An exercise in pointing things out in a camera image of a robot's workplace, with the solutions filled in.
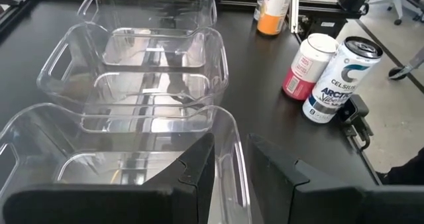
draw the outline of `black table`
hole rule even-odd
[[[58,41],[78,23],[81,2],[28,0],[13,9],[14,16],[0,19],[0,126],[25,107],[50,102],[36,78]],[[301,115],[301,103],[282,95],[282,80],[299,48],[296,37],[287,30],[273,39],[259,36],[252,16],[220,11],[216,25],[230,72],[221,105],[234,115],[243,143],[248,133],[257,133],[332,176],[374,185],[369,167],[337,122],[316,125]],[[261,223],[252,190],[250,195],[253,223]]]

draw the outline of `plastic bin handle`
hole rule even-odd
[[[43,87],[43,84],[46,83],[46,81],[55,80],[57,82],[63,83],[62,80],[58,80],[54,77],[52,77],[52,71],[57,64],[58,60],[60,59],[60,56],[65,51],[65,49],[68,47],[68,43],[66,42],[66,36],[60,40],[58,45],[54,48],[51,55],[47,58],[46,63],[44,64],[43,68],[41,69],[40,75],[37,78],[37,85],[39,87]]]
[[[244,208],[250,207],[250,196],[249,196],[249,190],[248,190],[248,182],[247,182],[247,173],[246,169],[243,167],[246,167],[246,164],[244,162],[244,156],[243,156],[243,150],[241,147],[241,144],[235,145],[235,152],[237,156],[237,160],[240,160],[240,163],[238,164],[238,172],[240,174],[240,188],[241,188],[241,194],[242,194],[242,203],[241,206]]]
[[[80,17],[83,21],[91,21],[92,18],[87,19],[85,14],[87,13],[88,8],[90,7],[93,0],[84,0],[81,6],[78,9],[77,16]]]
[[[229,71],[228,71],[228,64],[227,64],[227,54],[225,53],[225,48],[222,47],[221,49],[221,59],[222,59],[222,69],[223,69],[223,82],[228,83],[229,78]]]
[[[217,13],[217,6],[215,3],[212,5],[212,25],[214,25],[217,22],[218,19],[218,13]]]
[[[10,179],[15,173],[19,163],[16,150],[12,144],[2,144],[0,146],[0,196],[8,186]]]

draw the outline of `floor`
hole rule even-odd
[[[424,42],[424,24],[412,21],[413,13],[404,11],[403,23],[387,5],[373,5],[360,21],[387,47],[402,64],[406,64]],[[349,21],[338,40],[347,36],[370,38],[354,20]],[[387,79],[388,71],[396,65],[384,55],[381,64],[362,82],[357,90],[370,109],[366,120],[374,131],[371,146],[366,150],[373,167],[387,172],[413,158],[423,147],[424,94],[410,79],[393,82]],[[415,78],[424,84],[424,68],[413,71]]]

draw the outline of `celsius energy drink can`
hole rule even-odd
[[[383,50],[365,38],[346,38],[303,104],[303,113],[316,123],[328,123],[380,62]]]
[[[339,43],[326,34],[311,34],[301,44],[283,82],[284,92],[305,101],[324,72]]]
[[[254,14],[253,14],[253,18],[256,21],[259,19],[260,8],[261,8],[263,2],[264,2],[264,0],[258,0],[258,2],[256,2],[256,8],[254,8]]]
[[[264,0],[259,14],[258,30],[266,35],[280,33],[292,0]]]

